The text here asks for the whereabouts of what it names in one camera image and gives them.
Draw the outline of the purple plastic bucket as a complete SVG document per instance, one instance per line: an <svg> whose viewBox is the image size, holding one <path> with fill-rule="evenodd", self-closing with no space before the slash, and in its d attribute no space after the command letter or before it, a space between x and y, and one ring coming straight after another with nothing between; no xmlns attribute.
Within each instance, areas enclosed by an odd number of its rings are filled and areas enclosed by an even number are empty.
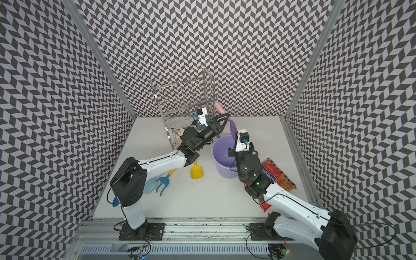
<svg viewBox="0 0 416 260"><path fill-rule="evenodd" d="M231 134L217 139L211 147L211 156L216 166L217 172L224 178L237 178L238 172L235 157L228 156L228 149L234 148L235 142Z"/></svg>

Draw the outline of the yellow plastic scoop shovel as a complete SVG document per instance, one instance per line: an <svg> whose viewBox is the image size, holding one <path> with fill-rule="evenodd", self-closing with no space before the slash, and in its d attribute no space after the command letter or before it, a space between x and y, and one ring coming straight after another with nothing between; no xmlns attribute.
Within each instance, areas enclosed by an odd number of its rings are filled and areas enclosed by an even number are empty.
<svg viewBox="0 0 416 260"><path fill-rule="evenodd" d="M200 179L203 177L203 168L194 162L193 167L190 170L192 179Z"/></svg>

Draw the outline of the blue hand rake yellow handle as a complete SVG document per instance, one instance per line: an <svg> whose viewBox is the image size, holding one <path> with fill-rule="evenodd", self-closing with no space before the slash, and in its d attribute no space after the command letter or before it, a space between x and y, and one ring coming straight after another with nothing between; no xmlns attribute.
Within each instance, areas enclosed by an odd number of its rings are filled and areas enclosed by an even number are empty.
<svg viewBox="0 0 416 260"><path fill-rule="evenodd" d="M170 184L170 177L172 174L176 171L176 169L173 169L167 173L166 176L162 176L157 179L158 186L156 188L156 193L159 193L159 196L161 197L163 195L163 192Z"/></svg>

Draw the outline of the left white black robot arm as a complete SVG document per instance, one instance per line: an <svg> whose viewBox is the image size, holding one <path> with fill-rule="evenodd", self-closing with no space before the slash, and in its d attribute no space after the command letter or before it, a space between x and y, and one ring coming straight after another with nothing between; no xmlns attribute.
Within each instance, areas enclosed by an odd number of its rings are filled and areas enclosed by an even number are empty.
<svg viewBox="0 0 416 260"><path fill-rule="evenodd" d="M183 131L180 137L182 142L174 151L152 159L129 157L123 162L110 181L110 189L119 199L126 222L132 230L141 228L146 222L141 206L145 184L165 172L193 164L199 157L198 152L222 134L229 117L229 113L224 113L210 117L206 123L201 118L195 119Z"/></svg>

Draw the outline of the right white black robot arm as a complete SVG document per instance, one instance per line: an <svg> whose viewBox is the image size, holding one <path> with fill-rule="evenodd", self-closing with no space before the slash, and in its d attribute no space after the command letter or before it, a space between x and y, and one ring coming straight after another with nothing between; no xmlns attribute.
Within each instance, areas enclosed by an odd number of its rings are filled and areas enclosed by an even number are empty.
<svg viewBox="0 0 416 260"><path fill-rule="evenodd" d="M288 214L278 216L273 230L281 237L291 238L317 250L325 260L350 260L358 238L345 213L313 206L274 183L265 173L257 152L228 149L234 157L238 179L254 199L261 199Z"/></svg>

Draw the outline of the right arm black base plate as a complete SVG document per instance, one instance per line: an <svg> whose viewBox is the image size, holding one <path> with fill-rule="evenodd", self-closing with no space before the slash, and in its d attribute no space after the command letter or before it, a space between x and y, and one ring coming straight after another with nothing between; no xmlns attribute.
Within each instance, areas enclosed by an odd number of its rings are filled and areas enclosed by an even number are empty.
<svg viewBox="0 0 416 260"><path fill-rule="evenodd" d="M284 241L273 227L267 227L264 223L250 223L246 226L252 241Z"/></svg>

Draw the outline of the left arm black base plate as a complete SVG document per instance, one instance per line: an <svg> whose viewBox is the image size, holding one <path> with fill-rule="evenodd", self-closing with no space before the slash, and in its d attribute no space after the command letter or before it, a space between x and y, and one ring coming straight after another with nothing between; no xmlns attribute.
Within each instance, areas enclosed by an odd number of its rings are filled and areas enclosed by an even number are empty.
<svg viewBox="0 0 416 260"><path fill-rule="evenodd" d="M120 241L161 241L165 231L165 223L145 222L139 228L133 230L128 224L124 224L119 234Z"/></svg>

